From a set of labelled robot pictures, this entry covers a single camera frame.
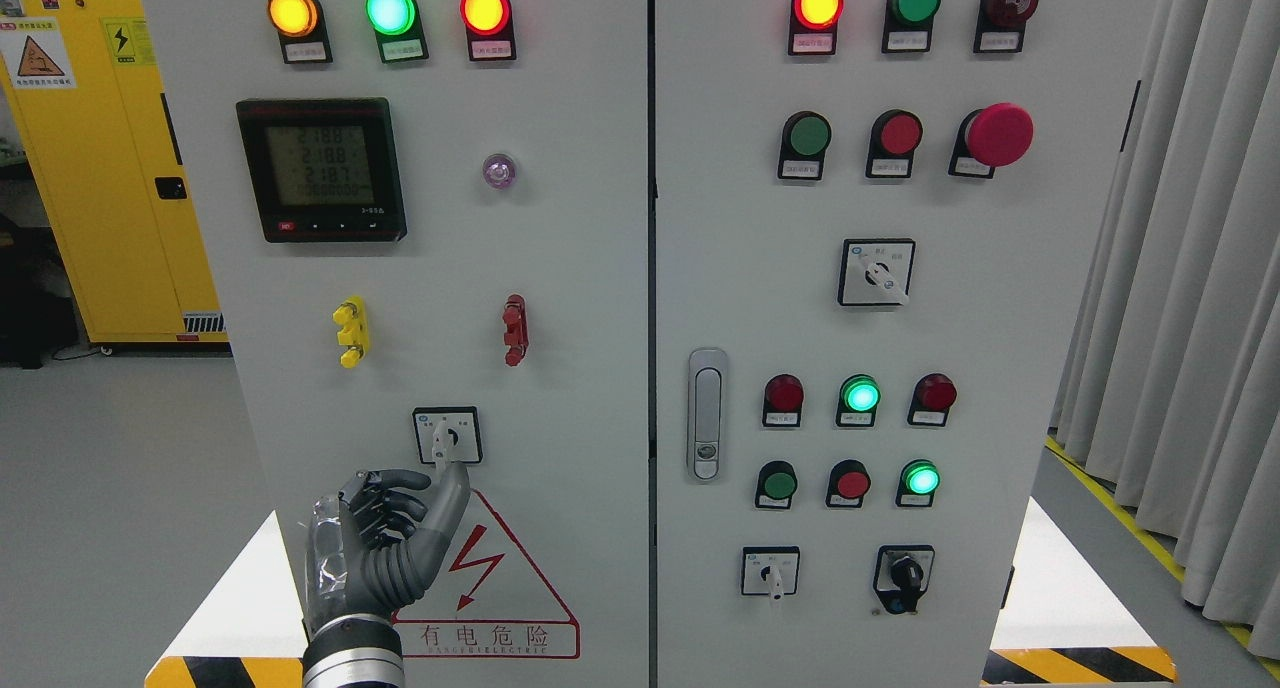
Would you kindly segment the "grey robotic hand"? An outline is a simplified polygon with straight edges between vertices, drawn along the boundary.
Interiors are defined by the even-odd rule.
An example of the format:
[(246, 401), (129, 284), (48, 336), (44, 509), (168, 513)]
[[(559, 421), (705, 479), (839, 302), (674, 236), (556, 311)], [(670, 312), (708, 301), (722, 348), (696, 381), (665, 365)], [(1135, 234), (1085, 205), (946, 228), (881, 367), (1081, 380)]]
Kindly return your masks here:
[(415, 604), (435, 581), (472, 495), (467, 465), (357, 471), (319, 497), (306, 547), (308, 638), (339, 618), (383, 620)]

